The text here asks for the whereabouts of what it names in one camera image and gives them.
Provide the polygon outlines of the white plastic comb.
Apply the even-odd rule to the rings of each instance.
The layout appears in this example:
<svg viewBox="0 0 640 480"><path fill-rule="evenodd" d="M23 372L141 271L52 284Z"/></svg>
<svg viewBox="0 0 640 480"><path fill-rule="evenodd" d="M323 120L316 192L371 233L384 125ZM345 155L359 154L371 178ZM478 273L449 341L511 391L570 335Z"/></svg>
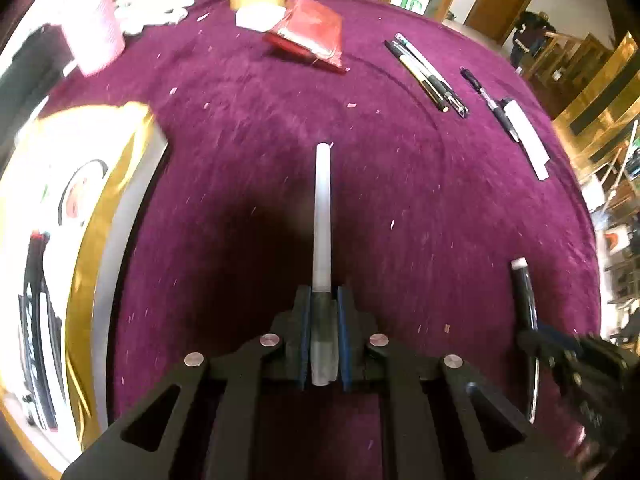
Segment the white plastic comb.
<svg viewBox="0 0 640 480"><path fill-rule="evenodd" d="M549 177L547 162L550 160L550 156L533 124L515 100L504 99L501 101L501 107L518 135L518 142L532 165L537 179L539 181L547 180Z"/></svg>

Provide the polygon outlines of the purple velvet tablecloth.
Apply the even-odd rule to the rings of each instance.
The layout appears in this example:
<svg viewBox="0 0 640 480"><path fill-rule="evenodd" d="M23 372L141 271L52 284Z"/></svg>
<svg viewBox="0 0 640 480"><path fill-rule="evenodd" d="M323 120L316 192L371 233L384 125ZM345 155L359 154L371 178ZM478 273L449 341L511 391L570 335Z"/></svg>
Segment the purple velvet tablecloth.
<svg viewBox="0 0 640 480"><path fill-rule="evenodd" d="M382 330L454 352L503 388L514 370L509 264L525 257L542 318L598 327L593 232L548 117L501 58L368 0L344 20L337 75L272 52L228 0L196 0L47 112L148 104L170 144L128 263L112 354L120 414L196 350L227 353L291 307L311 266L314 148L332 145L334 278ZM520 104L550 160L539 181L501 101Z"/></svg>

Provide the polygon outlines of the white glove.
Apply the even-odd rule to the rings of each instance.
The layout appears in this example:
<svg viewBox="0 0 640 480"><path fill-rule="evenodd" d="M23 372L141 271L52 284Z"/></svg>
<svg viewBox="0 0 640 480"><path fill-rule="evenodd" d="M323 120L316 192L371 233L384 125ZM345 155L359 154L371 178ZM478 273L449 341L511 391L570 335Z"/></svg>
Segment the white glove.
<svg viewBox="0 0 640 480"><path fill-rule="evenodd" d="M117 0L115 16L128 36L140 34L146 26L175 25L188 16L195 0Z"/></svg>

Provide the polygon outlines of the red packet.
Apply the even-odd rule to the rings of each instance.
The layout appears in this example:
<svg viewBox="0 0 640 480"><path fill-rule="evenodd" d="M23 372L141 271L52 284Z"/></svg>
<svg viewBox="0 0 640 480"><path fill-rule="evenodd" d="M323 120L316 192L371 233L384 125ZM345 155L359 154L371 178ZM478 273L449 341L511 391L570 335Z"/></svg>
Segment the red packet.
<svg viewBox="0 0 640 480"><path fill-rule="evenodd" d="M273 46L334 72L344 74L343 19L316 0L286 0L283 18L265 33Z"/></svg>

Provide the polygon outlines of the black electrical tape roll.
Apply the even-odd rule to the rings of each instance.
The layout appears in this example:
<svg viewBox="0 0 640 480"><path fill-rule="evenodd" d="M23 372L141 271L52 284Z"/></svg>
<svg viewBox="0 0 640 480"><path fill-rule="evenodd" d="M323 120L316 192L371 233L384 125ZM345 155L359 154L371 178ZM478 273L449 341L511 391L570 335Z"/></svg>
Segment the black electrical tape roll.
<svg viewBox="0 0 640 480"><path fill-rule="evenodd" d="M108 173L102 159L91 159L80 166L67 182L58 202L58 226L83 226L91 217L100 198Z"/></svg>

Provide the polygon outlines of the translucent white tube pen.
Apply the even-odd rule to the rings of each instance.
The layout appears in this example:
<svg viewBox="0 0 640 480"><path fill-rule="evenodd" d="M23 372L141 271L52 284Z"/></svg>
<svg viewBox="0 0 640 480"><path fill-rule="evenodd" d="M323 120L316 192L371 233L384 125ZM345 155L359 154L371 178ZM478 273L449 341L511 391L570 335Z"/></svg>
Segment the translucent white tube pen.
<svg viewBox="0 0 640 480"><path fill-rule="evenodd" d="M314 251L312 252L310 369L314 386L335 382L338 372L337 312L331 280L331 144L316 146Z"/></svg>

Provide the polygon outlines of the white eraser block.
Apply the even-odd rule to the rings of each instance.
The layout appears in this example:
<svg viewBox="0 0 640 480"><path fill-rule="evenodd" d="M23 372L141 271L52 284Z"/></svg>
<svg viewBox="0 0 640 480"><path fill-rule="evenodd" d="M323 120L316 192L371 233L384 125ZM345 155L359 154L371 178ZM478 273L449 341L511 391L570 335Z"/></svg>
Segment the white eraser block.
<svg viewBox="0 0 640 480"><path fill-rule="evenodd" d="M285 11L284 6L271 2L252 2L235 12L235 25L254 32L268 32L284 18Z"/></svg>

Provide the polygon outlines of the white tray with yellow tape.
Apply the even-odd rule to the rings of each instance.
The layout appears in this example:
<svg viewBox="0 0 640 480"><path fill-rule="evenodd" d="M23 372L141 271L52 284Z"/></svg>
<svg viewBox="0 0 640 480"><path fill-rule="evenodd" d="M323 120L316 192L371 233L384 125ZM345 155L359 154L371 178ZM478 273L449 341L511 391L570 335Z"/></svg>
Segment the white tray with yellow tape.
<svg viewBox="0 0 640 480"><path fill-rule="evenodd" d="M57 479L106 428L110 317L132 231L168 147L141 103L29 122L1 175L1 443L27 478ZM91 159L108 166L90 219L58 202Z"/></svg>

